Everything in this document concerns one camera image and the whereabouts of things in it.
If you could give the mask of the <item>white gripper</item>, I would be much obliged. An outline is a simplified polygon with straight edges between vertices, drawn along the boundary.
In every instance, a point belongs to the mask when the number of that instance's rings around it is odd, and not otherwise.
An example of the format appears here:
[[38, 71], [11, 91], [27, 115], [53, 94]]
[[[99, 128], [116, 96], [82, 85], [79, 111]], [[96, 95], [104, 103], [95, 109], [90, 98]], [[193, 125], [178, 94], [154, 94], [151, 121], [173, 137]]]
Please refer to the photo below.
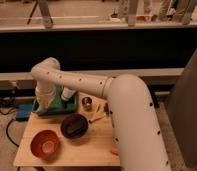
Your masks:
[[44, 90], [41, 88], [36, 88], [35, 94], [39, 106], [42, 109], [47, 110], [51, 105], [52, 101], [55, 99], [56, 90], [55, 89]]

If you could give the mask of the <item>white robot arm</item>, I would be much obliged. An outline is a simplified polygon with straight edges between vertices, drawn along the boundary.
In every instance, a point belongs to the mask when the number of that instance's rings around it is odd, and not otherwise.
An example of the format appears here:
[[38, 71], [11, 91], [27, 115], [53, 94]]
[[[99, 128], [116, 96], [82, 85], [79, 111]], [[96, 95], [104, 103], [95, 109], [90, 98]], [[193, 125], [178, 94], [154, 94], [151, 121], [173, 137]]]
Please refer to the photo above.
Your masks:
[[52, 57], [33, 66], [31, 75], [42, 108], [53, 100], [58, 85], [108, 102], [122, 171], [172, 171], [152, 97], [141, 78], [65, 72]]

